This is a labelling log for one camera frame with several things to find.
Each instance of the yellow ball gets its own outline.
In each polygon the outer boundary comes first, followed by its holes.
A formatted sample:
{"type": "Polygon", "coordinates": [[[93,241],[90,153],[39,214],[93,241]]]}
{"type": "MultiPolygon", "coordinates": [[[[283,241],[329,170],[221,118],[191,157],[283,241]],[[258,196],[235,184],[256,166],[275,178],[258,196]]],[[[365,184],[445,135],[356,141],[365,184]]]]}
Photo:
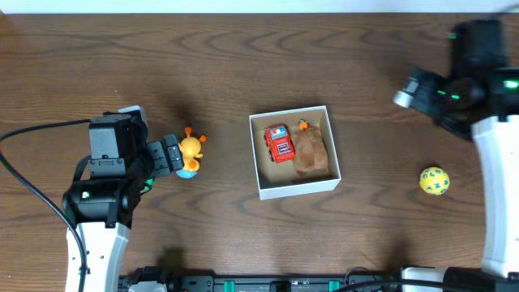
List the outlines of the yellow ball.
{"type": "Polygon", "coordinates": [[[440,167],[429,167],[422,171],[419,182],[429,195],[443,195],[451,184],[447,172],[440,167]]]}

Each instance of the red toy truck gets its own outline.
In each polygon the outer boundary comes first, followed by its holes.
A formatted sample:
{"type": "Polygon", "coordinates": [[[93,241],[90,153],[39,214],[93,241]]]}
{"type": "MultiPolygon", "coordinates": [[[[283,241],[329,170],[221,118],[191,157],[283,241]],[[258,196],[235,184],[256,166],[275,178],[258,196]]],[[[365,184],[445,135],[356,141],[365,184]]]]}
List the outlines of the red toy truck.
{"type": "Polygon", "coordinates": [[[270,160],[276,163],[291,161],[295,158],[295,149],[290,139],[289,128],[285,125],[271,126],[265,129],[263,136],[265,144],[270,149],[270,160]]]}

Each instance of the white backdrop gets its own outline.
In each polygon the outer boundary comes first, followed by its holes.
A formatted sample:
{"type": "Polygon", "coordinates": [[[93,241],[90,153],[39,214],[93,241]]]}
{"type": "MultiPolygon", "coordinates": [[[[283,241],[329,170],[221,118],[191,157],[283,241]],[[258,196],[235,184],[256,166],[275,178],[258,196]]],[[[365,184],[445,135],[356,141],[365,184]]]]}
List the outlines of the white backdrop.
{"type": "Polygon", "coordinates": [[[493,12],[519,0],[0,0],[11,13],[493,12]]]}

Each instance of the white box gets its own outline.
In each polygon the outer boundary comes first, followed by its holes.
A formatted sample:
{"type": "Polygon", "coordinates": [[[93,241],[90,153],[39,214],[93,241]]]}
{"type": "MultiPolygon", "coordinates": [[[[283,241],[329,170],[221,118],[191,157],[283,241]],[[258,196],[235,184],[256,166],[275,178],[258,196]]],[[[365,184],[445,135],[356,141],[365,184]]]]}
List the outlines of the white box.
{"type": "Polygon", "coordinates": [[[341,181],[341,171],[339,170],[326,106],[255,114],[249,116],[249,123],[251,125],[252,152],[261,200],[331,191],[341,181]],[[310,127],[320,128],[324,147],[328,152],[328,170],[312,171],[303,177],[296,173],[292,161],[280,164],[270,161],[268,147],[263,139],[266,128],[281,123],[289,128],[290,133],[297,131],[301,119],[308,121],[310,127]]]}

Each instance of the wood grain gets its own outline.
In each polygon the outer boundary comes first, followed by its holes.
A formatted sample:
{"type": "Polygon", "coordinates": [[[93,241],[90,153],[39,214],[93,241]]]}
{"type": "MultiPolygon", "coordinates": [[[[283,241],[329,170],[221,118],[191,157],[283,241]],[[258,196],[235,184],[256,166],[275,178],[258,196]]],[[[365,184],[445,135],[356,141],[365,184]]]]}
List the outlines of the wood grain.
{"type": "MultiPolygon", "coordinates": [[[[122,272],[345,273],[354,266],[479,265],[484,202],[475,147],[392,104],[413,66],[447,72],[446,32],[472,15],[13,15],[0,27],[0,132],[140,104],[151,140],[191,124],[199,175],[157,181],[134,214],[122,272]],[[260,201],[248,115],[330,113],[335,191],[260,201]],[[422,167],[452,179],[418,189],[422,167]]],[[[508,34],[519,30],[511,18],[508,34]]],[[[519,43],[510,41],[509,52],[519,43]]],[[[511,54],[514,61],[517,54],[511,54]]],[[[2,152],[61,202],[87,127],[15,137],[2,152]]],[[[0,291],[60,291],[65,226],[1,168],[0,291]]]]}

